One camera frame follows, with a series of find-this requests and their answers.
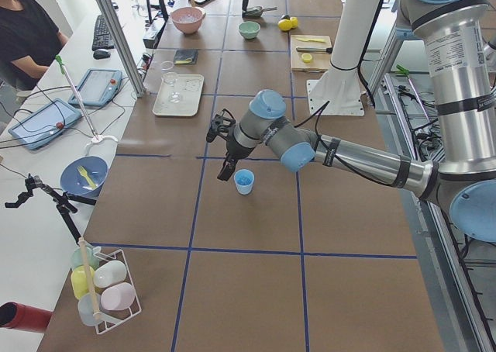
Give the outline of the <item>light blue plastic cup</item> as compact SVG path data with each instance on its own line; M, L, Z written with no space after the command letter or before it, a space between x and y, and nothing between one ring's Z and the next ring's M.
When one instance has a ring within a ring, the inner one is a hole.
M248 195L249 193L251 193L254 181L255 176L251 170L241 169L234 174L236 190L241 195Z

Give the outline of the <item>green ceramic bowl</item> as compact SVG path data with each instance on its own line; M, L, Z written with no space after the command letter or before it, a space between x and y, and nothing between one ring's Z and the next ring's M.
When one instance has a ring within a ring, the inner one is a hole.
M258 37L261 26L258 22L244 21L238 25L238 31L245 40L252 40Z

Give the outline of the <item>metal ice scoop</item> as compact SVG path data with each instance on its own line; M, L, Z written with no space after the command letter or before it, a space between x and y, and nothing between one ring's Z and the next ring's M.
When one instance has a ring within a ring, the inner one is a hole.
M246 11L243 11L243 17L249 19L255 19L261 17L264 12L276 11L276 10L277 10L277 6L274 7L254 6L248 8Z

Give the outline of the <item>pink bowl of ice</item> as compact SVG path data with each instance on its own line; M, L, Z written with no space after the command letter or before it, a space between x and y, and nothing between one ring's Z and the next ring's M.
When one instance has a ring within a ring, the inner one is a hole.
M184 34L196 33L201 27L205 16L205 10L199 7L179 8L170 15L174 26Z

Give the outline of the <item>blue bowl with fork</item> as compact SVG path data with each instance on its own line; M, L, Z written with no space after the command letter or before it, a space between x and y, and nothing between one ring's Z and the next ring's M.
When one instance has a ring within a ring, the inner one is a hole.
M108 171L109 167L104 159L96 156L82 157L64 168L60 186L72 195L97 198Z

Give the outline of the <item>yellow lemon large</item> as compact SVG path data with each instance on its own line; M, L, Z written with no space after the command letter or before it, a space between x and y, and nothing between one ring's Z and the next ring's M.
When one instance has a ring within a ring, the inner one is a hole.
M293 29L293 22L291 19L281 19L278 24L278 28L282 32L288 32Z

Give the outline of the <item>yellow lemon small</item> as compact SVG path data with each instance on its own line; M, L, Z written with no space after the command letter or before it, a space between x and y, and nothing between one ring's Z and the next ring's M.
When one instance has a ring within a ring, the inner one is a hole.
M298 18L295 16L292 16L290 18L290 21L291 21L291 28L296 29L298 27Z

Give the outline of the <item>yellow plastic knife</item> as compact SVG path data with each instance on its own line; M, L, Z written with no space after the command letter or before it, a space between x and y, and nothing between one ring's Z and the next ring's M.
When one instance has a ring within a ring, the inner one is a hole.
M296 37L298 41L302 42L313 42L313 43L326 43L326 40L323 38L305 38L305 37Z

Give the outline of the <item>wooden cutting board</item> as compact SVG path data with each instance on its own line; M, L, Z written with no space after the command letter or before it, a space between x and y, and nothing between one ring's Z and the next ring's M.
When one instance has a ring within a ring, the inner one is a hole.
M329 36L292 35L290 38L290 60L293 71L327 71L331 53L332 41Z

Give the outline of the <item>half lemon slice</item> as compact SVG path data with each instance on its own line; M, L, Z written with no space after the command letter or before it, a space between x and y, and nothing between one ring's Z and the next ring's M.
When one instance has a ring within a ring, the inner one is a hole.
M313 56L310 53L303 53L301 55L301 61L305 64L310 64L313 61Z

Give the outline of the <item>cream bear tray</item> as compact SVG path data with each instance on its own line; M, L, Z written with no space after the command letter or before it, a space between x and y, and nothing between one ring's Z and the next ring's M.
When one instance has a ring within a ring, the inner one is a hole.
M174 79L162 77L152 113L155 116L195 116L204 80L201 74L176 74Z

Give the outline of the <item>silver metal cylinder tool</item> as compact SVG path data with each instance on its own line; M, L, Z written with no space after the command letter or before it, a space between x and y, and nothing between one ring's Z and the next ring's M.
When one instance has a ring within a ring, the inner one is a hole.
M295 49L301 53L332 53L331 47L295 47Z

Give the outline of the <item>clear wine glass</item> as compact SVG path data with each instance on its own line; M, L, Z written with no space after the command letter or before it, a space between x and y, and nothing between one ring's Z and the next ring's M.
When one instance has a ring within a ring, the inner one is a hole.
M179 103L183 97L180 92L176 91L175 84L177 82L177 72L174 70L174 62L166 60L160 64L162 71L162 82L170 89L168 97L169 102Z

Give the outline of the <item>black keyboard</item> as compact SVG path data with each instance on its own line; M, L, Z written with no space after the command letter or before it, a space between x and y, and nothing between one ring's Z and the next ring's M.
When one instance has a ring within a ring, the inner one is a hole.
M99 49L109 50L109 49L113 49L114 47L115 45L112 38L112 34L105 21L105 17L103 15L98 15L95 20L91 49L93 51Z

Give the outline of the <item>black computer mouse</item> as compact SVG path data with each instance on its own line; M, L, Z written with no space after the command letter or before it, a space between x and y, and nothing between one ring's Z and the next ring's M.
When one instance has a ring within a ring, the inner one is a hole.
M93 51L93 58L96 60L103 60L111 57L111 53L106 49L97 49Z

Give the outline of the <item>blue teach pendant near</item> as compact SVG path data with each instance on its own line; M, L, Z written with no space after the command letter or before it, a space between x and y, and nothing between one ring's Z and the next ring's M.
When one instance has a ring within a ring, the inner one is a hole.
M28 150L37 150L61 135L81 117L79 110L56 98L15 124L8 132Z

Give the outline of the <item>person in black shirt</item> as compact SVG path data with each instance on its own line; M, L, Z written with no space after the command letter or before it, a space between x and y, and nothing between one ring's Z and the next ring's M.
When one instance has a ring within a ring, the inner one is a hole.
M36 0L1 0L1 63L24 89L36 86L67 42Z

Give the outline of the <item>red cylinder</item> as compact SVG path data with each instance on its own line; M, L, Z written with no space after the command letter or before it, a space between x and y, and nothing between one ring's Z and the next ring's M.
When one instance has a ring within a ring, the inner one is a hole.
M44 333L52 314L49 310L7 302L1 306L1 328Z

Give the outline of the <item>aluminium frame post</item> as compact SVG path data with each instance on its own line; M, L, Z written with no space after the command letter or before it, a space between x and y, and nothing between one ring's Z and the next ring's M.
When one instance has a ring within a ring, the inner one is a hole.
M142 78L138 72L138 68L135 65L132 52L129 48L129 44L125 37L125 33L122 31L121 24L119 22L119 17L116 15L115 10L112 6L111 0L95 0L101 14L104 16L107 22L108 28L114 39L115 48L118 52L122 65L127 73L128 79L134 89L137 98L141 98L146 94L146 89L143 85Z

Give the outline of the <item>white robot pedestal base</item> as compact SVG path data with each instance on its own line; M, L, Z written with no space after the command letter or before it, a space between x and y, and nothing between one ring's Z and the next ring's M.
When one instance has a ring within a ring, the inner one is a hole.
M308 81L311 114L363 116L359 65L367 50L369 34L383 0L346 0L339 22L327 72L317 81Z

